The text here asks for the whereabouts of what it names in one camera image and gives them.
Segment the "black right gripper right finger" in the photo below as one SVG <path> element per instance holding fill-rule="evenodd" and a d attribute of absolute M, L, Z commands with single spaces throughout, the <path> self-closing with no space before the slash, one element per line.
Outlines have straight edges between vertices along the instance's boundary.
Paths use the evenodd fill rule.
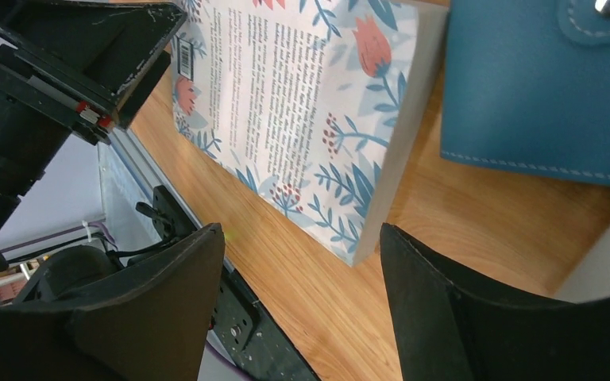
<path fill-rule="evenodd" d="M 532 294 L 388 223 L 380 261 L 404 379 L 610 380 L 610 297 Z"/>

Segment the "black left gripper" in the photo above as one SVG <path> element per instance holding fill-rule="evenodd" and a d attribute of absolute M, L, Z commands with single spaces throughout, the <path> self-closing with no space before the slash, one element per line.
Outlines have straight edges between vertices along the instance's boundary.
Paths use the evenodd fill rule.
<path fill-rule="evenodd" d="M 168 69 L 183 19 L 168 2 L 0 1 L 0 91 L 106 143 Z"/>

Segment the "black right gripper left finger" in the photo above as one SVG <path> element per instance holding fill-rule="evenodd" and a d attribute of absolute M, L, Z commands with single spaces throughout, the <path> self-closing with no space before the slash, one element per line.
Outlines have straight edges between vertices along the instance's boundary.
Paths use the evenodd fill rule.
<path fill-rule="evenodd" d="M 0 307 L 0 380 L 195 380 L 223 267 L 218 223 L 61 299 Z"/>

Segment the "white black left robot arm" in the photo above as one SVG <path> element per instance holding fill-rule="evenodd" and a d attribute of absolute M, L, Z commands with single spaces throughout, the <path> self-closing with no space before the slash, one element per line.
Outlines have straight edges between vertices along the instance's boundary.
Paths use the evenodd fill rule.
<path fill-rule="evenodd" d="M 0 229 L 70 136 L 129 128 L 186 17 L 172 2 L 0 1 Z"/>

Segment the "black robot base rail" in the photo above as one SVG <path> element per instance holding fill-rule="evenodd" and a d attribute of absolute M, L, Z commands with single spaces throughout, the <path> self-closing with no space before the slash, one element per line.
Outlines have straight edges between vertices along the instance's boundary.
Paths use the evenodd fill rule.
<path fill-rule="evenodd" d="M 186 219 L 202 223 L 132 132 L 117 131 L 98 147 L 106 236 L 133 251 L 156 243 L 164 230 L 137 212 L 138 202 L 155 202 L 167 189 Z M 224 261 L 217 302 L 199 370 L 201 380 L 317 380 L 268 309 L 229 260 Z"/>

